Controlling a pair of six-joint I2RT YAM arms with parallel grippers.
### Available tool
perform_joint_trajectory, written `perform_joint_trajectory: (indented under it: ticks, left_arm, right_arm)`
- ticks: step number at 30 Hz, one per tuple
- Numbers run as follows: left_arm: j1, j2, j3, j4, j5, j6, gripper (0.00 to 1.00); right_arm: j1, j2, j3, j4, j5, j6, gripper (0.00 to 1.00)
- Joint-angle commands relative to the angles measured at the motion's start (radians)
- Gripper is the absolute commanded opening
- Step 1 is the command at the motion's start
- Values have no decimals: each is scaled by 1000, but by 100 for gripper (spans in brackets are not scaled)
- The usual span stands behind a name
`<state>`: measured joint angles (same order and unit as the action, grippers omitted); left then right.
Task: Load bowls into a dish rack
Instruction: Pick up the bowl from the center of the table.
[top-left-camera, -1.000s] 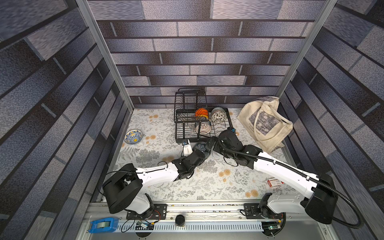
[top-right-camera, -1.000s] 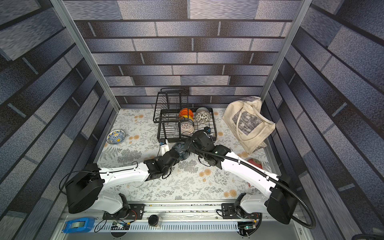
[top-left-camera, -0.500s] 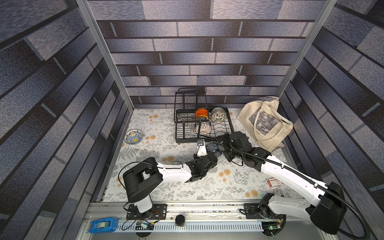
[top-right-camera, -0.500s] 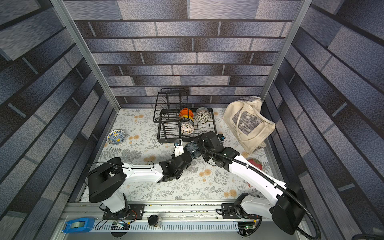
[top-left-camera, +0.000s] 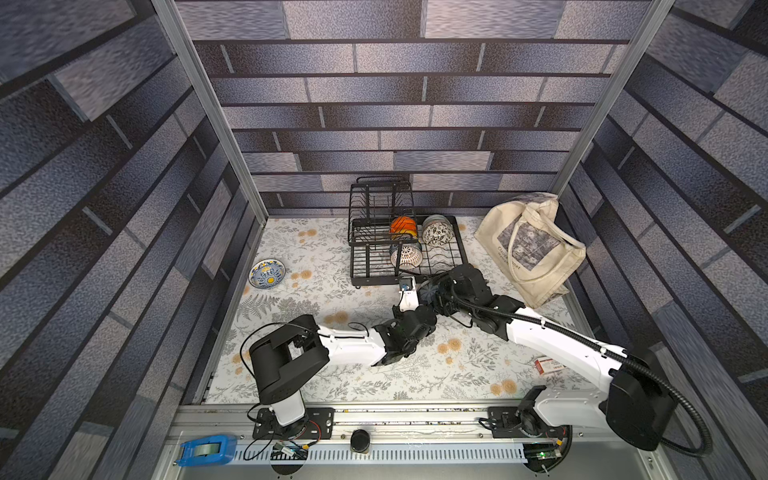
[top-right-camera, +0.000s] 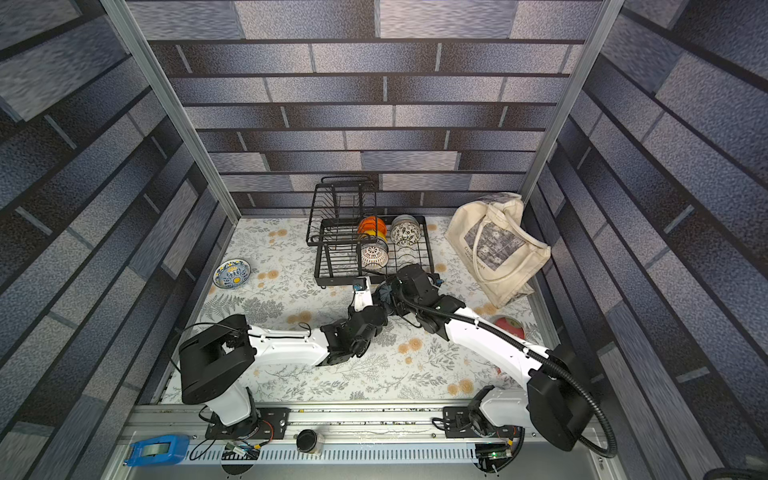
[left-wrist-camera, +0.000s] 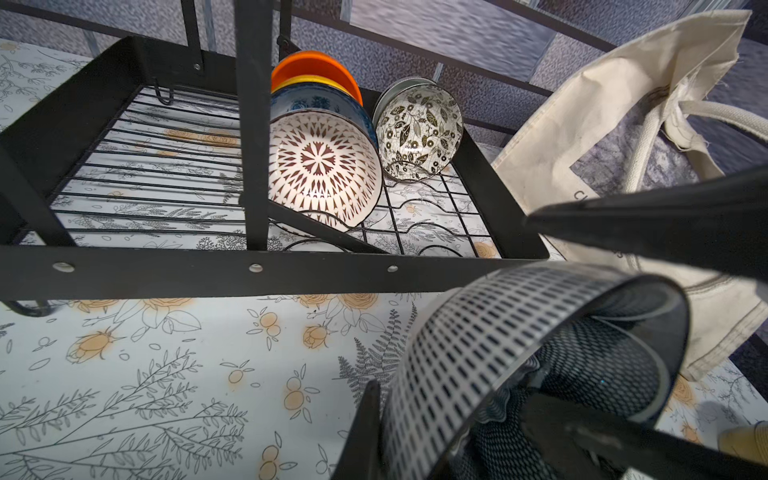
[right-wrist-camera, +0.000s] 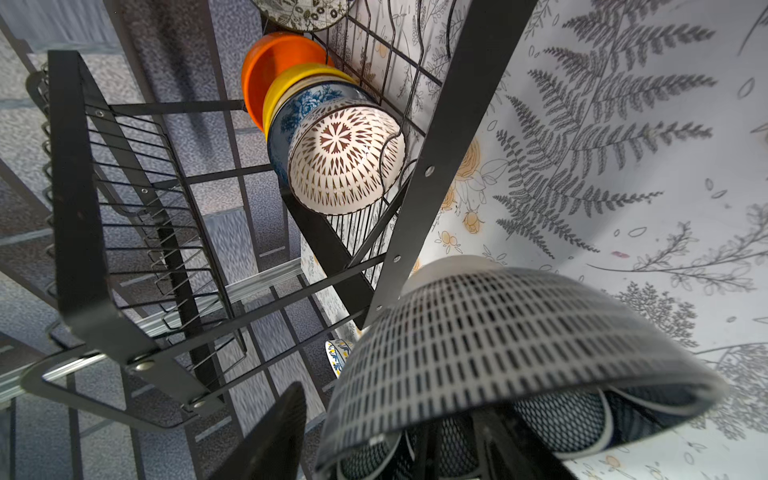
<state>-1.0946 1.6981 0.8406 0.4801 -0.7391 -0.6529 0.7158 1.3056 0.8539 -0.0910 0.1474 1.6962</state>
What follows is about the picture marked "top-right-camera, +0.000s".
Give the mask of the orange plastic bowl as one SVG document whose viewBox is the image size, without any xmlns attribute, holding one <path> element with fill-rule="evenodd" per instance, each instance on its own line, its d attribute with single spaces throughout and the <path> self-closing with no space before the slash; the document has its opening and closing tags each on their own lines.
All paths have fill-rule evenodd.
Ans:
<svg viewBox="0 0 768 480">
<path fill-rule="evenodd" d="M 374 236 L 386 237 L 387 226 L 383 219 L 377 216 L 365 217 L 357 227 L 359 234 L 372 233 Z"/>
</svg>

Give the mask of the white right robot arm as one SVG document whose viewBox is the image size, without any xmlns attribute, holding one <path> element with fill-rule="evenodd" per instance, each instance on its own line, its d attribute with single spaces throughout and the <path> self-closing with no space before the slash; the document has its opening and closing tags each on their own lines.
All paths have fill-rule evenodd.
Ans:
<svg viewBox="0 0 768 480">
<path fill-rule="evenodd" d="M 551 445 L 570 451 L 581 443 L 614 458 L 616 434 L 587 386 L 575 353 L 533 344 L 484 319 L 460 299 L 442 294 L 442 280 L 419 265 L 407 265 L 381 284 L 374 297 L 390 315 L 412 314 L 425 331 L 492 362 L 526 390 L 531 427 Z"/>
</svg>

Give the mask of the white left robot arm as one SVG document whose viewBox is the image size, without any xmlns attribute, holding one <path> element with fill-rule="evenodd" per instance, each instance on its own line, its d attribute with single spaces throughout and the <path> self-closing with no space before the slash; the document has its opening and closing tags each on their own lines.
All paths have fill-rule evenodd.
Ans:
<svg viewBox="0 0 768 480">
<path fill-rule="evenodd" d="M 239 383 L 250 367 L 341 364 L 363 356 L 387 322 L 380 305 L 350 308 L 347 318 L 305 332 L 257 328 L 231 315 L 180 345 L 182 402 L 207 406 L 225 426 L 238 424 L 253 413 L 250 391 Z"/>
</svg>

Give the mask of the white lattice pattern bowl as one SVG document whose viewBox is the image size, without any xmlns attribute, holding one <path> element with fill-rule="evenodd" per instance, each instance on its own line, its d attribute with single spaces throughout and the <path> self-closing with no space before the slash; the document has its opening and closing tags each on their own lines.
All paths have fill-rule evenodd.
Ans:
<svg viewBox="0 0 768 480">
<path fill-rule="evenodd" d="M 361 246 L 360 261 L 363 269 L 383 269 L 389 262 L 388 246 L 385 243 L 366 243 Z"/>
</svg>

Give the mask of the black wire dish rack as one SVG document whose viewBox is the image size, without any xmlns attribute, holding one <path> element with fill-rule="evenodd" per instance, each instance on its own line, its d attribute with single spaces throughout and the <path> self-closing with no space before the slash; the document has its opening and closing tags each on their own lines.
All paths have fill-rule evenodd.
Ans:
<svg viewBox="0 0 768 480">
<path fill-rule="evenodd" d="M 378 202 L 384 198 L 385 194 L 378 190 L 374 180 L 362 175 L 325 176 L 315 185 L 306 243 L 316 249 L 314 279 L 318 286 L 351 285 L 361 276 L 368 276 L 372 283 L 378 284 L 411 264 L 420 265 L 430 273 L 435 271 L 426 218 L 402 209 L 379 206 Z M 392 221 L 403 214 L 415 217 L 422 228 L 421 238 L 415 245 L 398 246 L 390 237 Z M 360 221 L 369 216 L 384 220 L 386 237 L 357 232 Z M 363 269 L 361 246 L 375 242 L 388 246 L 389 262 L 383 269 Z"/>
</svg>

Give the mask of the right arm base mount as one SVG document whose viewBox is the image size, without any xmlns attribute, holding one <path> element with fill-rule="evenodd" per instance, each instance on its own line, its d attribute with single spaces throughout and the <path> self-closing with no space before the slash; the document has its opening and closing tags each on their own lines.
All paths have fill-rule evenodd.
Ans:
<svg viewBox="0 0 768 480">
<path fill-rule="evenodd" d="M 433 417 L 432 424 L 447 438 L 458 439 L 515 439 L 525 435 L 520 426 L 494 426 L 479 409 L 446 406 L 441 417 Z"/>
</svg>

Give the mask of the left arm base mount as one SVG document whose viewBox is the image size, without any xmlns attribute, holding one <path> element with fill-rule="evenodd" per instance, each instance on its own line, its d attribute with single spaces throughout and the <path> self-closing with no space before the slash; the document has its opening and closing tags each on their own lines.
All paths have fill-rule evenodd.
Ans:
<svg viewBox="0 0 768 480">
<path fill-rule="evenodd" d="M 287 428 L 288 408 L 252 409 L 250 415 L 233 425 L 225 426 L 216 413 L 202 418 L 208 423 L 207 440 L 282 440 Z"/>
</svg>

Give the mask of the dark grey-blue ceramic bowl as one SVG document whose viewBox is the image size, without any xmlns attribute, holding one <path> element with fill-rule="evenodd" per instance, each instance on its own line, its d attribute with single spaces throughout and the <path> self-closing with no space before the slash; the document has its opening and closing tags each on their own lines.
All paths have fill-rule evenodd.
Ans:
<svg viewBox="0 0 768 480">
<path fill-rule="evenodd" d="M 372 298 L 375 305 L 380 305 L 387 310 L 392 310 L 394 307 L 392 285 L 387 282 L 380 284 L 373 293 Z"/>
</svg>

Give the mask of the black speckled ceramic bowl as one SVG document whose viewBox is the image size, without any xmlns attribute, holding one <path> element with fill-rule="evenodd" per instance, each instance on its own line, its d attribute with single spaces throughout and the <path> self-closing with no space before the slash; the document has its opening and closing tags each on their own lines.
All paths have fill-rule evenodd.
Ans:
<svg viewBox="0 0 768 480">
<path fill-rule="evenodd" d="M 403 214 L 392 221 L 389 233 L 395 245 L 412 246 L 419 242 L 422 228 L 415 217 Z"/>
</svg>

